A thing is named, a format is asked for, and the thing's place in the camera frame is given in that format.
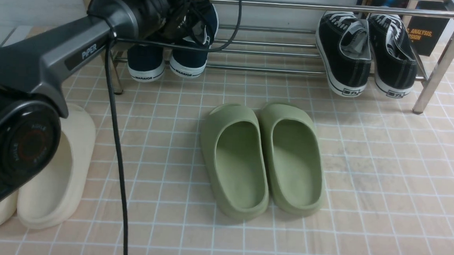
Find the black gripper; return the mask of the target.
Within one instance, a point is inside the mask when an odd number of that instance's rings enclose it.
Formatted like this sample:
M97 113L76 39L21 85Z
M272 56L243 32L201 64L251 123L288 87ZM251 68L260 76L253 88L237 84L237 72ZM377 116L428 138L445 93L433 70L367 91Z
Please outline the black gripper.
M211 24L206 14L212 9L209 0L166 0L169 9L165 24L154 34L155 42L177 43L187 39L198 47L209 47Z

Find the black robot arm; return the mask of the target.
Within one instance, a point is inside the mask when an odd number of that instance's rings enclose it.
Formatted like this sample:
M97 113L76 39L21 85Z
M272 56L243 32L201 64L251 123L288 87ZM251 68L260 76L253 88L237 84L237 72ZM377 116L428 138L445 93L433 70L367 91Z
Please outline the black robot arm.
M85 17L0 47L0 202L40 173L68 117L62 83L110 49L184 34L191 0L91 0Z

